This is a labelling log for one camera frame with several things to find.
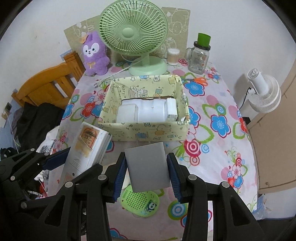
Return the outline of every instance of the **book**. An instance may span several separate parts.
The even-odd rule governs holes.
[[[91,166],[101,164],[111,138],[109,132],[82,122],[67,156],[58,189]]]

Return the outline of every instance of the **floral tablecloth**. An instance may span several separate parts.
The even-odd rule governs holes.
[[[128,65],[127,62],[119,62],[105,76],[84,75],[80,79],[62,118],[54,152],[71,146],[83,121],[98,126],[106,91],[113,77],[104,78]],[[191,123],[185,141],[164,143],[166,153],[174,152],[190,173],[206,182],[229,182],[253,211],[257,203],[257,183],[252,147],[247,128],[227,85],[211,63],[208,63],[203,75],[189,72],[186,61],[182,59],[177,66],[169,66],[168,71],[182,79],[191,79],[183,83]],[[123,71],[116,78],[129,76],[128,71]],[[102,164],[116,161],[120,152],[135,146],[135,142],[111,141]],[[49,195],[57,192],[61,172],[62,167],[50,172]],[[107,204],[112,236],[131,240],[181,238],[187,205],[177,202],[171,187],[157,190],[156,193],[160,197],[160,205],[156,214],[149,218],[137,217],[122,209],[120,202]],[[213,235],[212,219],[213,206],[209,202],[209,237]]]

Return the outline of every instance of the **chair backrest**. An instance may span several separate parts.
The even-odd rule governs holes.
[[[85,71],[76,52],[68,54],[64,59],[65,63],[45,69],[28,79],[12,97],[21,106],[24,106],[25,102],[37,106],[51,103],[64,109],[75,89],[69,75],[73,74],[78,82]],[[66,97],[56,84],[64,91]]]

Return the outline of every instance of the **green lid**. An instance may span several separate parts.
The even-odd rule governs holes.
[[[211,36],[203,33],[198,33],[197,43],[203,47],[209,47]]]
[[[159,207],[159,197],[152,191],[134,193],[129,185],[122,193],[121,205],[124,209],[146,218],[156,213]]]

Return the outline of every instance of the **blue gripper pad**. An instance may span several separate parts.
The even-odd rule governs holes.
[[[177,171],[175,169],[175,165],[178,164],[175,154],[169,153],[167,155],[167,164],[168,164],[168,172],[170,175],[170,182],[172,184],[172,188],[174,191],[175,198],[178,199],[178,202],[182,199],[182,193],[181,193],[181,183],[177,174]]]
[[[46,163],[43,165],[43,170],[51,171],[65,164],[69,151],[70,151],[70,147],[48,156],[46,159]]]
[[[126,176],[126,170],[128,168],[128,164],[126,162],[126,157],[122,159],[120,168],[118,170],[115,182],[114,182],[114,192],[113,192],[113,201],[117,201],[117,199],[120,197],[121,189],[123,186],[124,178]]]

